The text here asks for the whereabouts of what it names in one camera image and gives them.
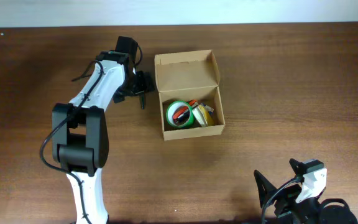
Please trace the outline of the black pen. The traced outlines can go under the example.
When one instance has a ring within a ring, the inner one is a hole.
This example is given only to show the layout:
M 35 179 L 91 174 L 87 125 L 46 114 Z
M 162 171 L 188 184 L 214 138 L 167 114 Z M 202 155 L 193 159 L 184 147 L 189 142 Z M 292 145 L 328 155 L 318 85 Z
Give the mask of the black pen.
M 143 93 L 139 96 L 139 100 L 140 100 L 141 109 L 144 110 L 145 109 L 145 93 Z

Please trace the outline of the blue white staples box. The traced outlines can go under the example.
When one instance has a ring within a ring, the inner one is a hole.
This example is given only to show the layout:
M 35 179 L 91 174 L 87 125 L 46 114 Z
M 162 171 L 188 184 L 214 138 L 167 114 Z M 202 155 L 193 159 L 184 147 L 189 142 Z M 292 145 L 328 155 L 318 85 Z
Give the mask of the blue white staples box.
M 208 113 L 212 114 L 214 112 L 214 109 L 208 105 L 204 105 L 204 107 L 206 108 L 206 110 L 208 111 Z

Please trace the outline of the yellow sticky note pad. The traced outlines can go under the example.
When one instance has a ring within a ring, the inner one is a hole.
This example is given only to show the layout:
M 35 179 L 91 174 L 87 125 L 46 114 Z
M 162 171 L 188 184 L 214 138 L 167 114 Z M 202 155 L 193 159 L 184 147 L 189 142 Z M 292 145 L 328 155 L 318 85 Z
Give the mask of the yellow sticky note pad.
M 193 116 L 197 120 L 198 124 L 205 128 L 208 126 L 214 126 L 214 120 L 211 116 L 211 112 L 206 105 L 198 105 L 192 109 Z

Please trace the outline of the brown cardboard box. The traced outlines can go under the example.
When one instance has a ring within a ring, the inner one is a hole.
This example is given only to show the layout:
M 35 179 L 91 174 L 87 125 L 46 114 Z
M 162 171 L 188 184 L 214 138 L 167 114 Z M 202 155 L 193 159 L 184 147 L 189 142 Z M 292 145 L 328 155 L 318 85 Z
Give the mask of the brown cardboard box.
M 220 73 L 212 50 L 158 54 L 154 58 L 164 140 L 220 135 L 225 127 L 219 91 Z M 177 128 L 168 116 L 191 100 L 213 109 L 213 125 L 197 121 Z

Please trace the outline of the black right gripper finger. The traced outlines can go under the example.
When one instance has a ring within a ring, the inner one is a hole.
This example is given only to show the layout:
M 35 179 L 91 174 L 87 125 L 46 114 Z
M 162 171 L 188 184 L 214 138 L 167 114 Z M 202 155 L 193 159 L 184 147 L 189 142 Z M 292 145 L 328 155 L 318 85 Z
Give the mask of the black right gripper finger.
M 294 173 L 296 175 L 302 175 L 303 174 L 303 163 L 302 162 L 291 158 L 289 160 L 289 163 L 290 163 L 291 168 L 293 169 L 293 171 L 294 171 Z
M 254 177 L 257 184 L 260 207 L 263 208 L 271 196 L 277 191 L 277 188 L 258 170 L 254 171 Z

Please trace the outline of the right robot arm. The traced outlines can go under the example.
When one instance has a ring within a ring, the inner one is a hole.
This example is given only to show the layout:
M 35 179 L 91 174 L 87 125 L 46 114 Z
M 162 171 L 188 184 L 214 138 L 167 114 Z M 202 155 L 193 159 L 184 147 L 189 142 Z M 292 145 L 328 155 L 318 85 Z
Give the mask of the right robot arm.
M 319 201 L 326 190 L 328 170 L 317 159 L 300 162 L 290 159 L 295 176 L 275 187 L 261 172 L 254 171 L 262 209 L 261 223 L 269 223 L 267 209 L 273 205 L 274 223 L 358 224 L 347 202 L 341 198 Z

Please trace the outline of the orange black stapler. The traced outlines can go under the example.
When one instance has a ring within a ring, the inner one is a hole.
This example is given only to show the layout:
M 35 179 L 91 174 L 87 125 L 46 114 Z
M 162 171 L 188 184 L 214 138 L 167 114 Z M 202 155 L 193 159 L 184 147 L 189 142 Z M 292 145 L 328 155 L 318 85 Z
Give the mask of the orange black stapler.
M 190 105 L 191 109 L 193 109 L 198 104 L 196 100 L 191 100 L 188 101 L 187 103 Z M 180 106 L 172 116 L 174 123 L 177 125 L 184 122 L 189 117 L 190 117 L 190 109 L 187 106 Z

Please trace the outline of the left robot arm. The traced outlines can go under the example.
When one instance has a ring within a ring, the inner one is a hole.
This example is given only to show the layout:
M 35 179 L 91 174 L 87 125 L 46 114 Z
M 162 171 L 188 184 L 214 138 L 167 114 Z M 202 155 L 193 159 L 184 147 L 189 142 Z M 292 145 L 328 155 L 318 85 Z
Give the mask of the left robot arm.
M 66 174 L 76 207 L 77 223 L 109 223 L 103 200 L 102 171 L 109 154 L 106 110 L 110 103 L 154 90 L 149 73 L 138 71 L 142 49 L 131 37 L 120 36 L 113 50 L 102 51 L 80 75 L 88 81 L 69 103 L 52 110 L 52 131 L 40 147 L 44 164 Z

